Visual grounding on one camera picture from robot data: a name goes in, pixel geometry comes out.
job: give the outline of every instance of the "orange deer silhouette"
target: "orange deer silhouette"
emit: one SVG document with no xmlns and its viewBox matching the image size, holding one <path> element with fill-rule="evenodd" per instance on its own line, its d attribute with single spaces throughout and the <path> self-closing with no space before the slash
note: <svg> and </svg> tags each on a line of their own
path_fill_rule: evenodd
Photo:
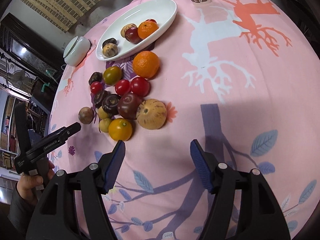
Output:
<svg viewBox="0 0 320 240">
<path fill-rule="evenodd" d="M 234 5 L 234 11 L 235 14 L 242 20 L 241 22 L 234 20 L 233 22 L 235 24 L 238 24 L 240 27 L 249 30 L 249 32 L 242 32 L 240 37 L 245 35 L 247 37 L 248 43 L 250 43 L 250 37 L 253 38 L 252 42 L 256 43 L 260 49 L 262 49 L 262 46 L 259 42 L 259 40 L 263 40 L 267 47 L 271 49 L 271 51 L 279 57 L 277 54 L 277 50 L 279 49 L 279 45 L 276 44 L 277 40 L 275 37 L 273 37 L 271 34 L 269 34 L 267 31 L 273 31 L 281 35 L 284 40 L 286 41 L 286 46 L 290 44 L 291 40 L 285 36 L 282 32 L 276 30 L 275 28 L 271 27 L 262 27 L 261 24 L 256 25 L 255 21 L 252 18 L 252 14 L 280 14 L 274 7 L 273 4 L 268 1 L 267 3 L 263 3 L 261 0 L 256 0 L 257 3 L 247 3 L 243 4 L 240 2 L 240 0 L 236 0 L 236 2 L 231 2 L 228 0 L 222 0 L 227 3 L 230 3 Z"/>
<path fill-rule="evenodd" d="M 95 44 L 95 47 L 92 48 L 87 56 L 85 56 L 85 58 L 81 61 L 81 63 L 75 67 L 75 69 L 73 70 L 73 72 L 71 73 L 71 77 L 68 78 L 68 85 L 66 85 L 66 87 L 63 89 L 63 92 L 65 93 L 65 95 L 67 96 L 67 94 L 69 93 L 69 91 L 71 91 L 73 89 L 73 80 L 72 80 L 72 76 L 75 72 L 77 72 L 80 68 L 82 68 L 85 64 L 85 61 L 87 60 L 87 58 L 92 54 L 92 52 L 94 52 L 94 50 L 96 49 L 97 47 L 97 44 L 96 44 L 96 40 L 94 40 L 94 44 Z"/>
</svg>

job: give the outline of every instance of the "bowl lid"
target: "bowl lid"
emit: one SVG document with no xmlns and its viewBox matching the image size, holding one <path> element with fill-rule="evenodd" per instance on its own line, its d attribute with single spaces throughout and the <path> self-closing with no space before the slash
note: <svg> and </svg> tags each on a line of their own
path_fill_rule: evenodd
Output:
<svg viewBox="0 0 320 240">
<path fill-rule="evenodd" d="M 69 44 L 66 46 L 64 52 L 63 52 L 63 57 L 65 58 L 66 56 L 69 55 L 70 51 L 73 49 L 75 46 L 76 42 L 78 41 L 79 36 L 74 37 Z"/>
</svg>

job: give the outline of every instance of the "white bowl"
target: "white bowl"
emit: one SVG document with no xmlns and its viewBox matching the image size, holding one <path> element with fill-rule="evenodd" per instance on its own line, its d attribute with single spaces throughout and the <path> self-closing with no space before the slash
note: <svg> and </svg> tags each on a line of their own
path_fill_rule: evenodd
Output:
<svg viewBox="0 0 320 240">
<path fill-rule="evenodd" d="M 74 37 L 64 50 L 64 62 L 72 67 L 78 66 L 87 56 L 91 43 L 85 37 Z"/>
<path fill-rule="evenodd" d="M 173 0 L 153 0 L 142 3 L 125 14 L 121 15 L 112 23 L 101 36 L 96 48 L 96 56 L 99 60 L 112 61 L 129 57 L 140 50 L 146 48 L 158 39 L 170 27 L 177 15 L 177 4 Z M 148 19 L 154 19 L 158 23 L 159 29 L 138 44 L 133 44 L 123 38 L 121 29 L 130 23 L 139 26 L 140 23 Z M 102 53 L 102 44 L 105 40 L 115 38 L 118 45 L 118 54 L 114 57 L 106 57 Z"/>
</svg>

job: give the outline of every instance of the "pink tablecloth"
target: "pink tablecloth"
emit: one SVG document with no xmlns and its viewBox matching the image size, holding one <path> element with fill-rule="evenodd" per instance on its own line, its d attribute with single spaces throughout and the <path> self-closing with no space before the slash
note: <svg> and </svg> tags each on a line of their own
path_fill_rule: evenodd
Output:
<svg viewBox="0 0 320 240">
<path fill-rule="evenodd" d="M 105 63 L 95 56 L 100 36 L 132 4 L 85 36 L 92 47 L 76 68 L 67 66 L 53 104 L 51 131 L 77 122 L 92 106 L 88 79 L 120 66 L 135 76 L 132 57 Z M 258 167 L 276 195 L 295 236 L 320 199 L 320 63 L 295 24 L 269 0 L 212 0 L 196 8 L 174 0 L 178 15 L 153 49 L 161 59 L 147 98 L 166 103 L 160 130 L 136 126 L 115 187 L 104 203 L 118 239 L 195 240 L 207 216 L 208 196 L 195 172 L 189 144 L 198 139 L 235 169 Z M 82 170 L 116 142 L 98 121 L 82 125 L 50 158 L 67 172 Z M 78 215 L 85 230 L 77 196 Z M 231 235 L 238 219 L 236 193 Z"/>
</svg>

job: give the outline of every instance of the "orange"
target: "orange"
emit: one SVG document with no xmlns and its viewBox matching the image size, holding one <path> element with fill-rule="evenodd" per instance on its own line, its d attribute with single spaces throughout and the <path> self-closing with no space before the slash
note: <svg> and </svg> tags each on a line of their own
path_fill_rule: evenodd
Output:
<svg viewBox="0 0 320 240">
<path fill-rule="evenodd" d="M 132 124 L 123 118 L 114 119 L 109 125 L 109 135 L 115 140 L 126 141 L 132 135 Z"/>
<path fill-rule="evenodd" d="M 155 22 L 145 21 L 141 23 L 138 27 L 138 35 L 141 39 L 145 39 L 149 37 L 152 33 L 154 33 L 157 29 L 159 29 L 158 25 Z"/>
<path fill-rule="evenodd" d="M 132 62 L 133 71 L 143 78 L 152 78 L 159 67 L 160 60 L 158 56 L 147 50 L 138 53 Z"/>
</svg>

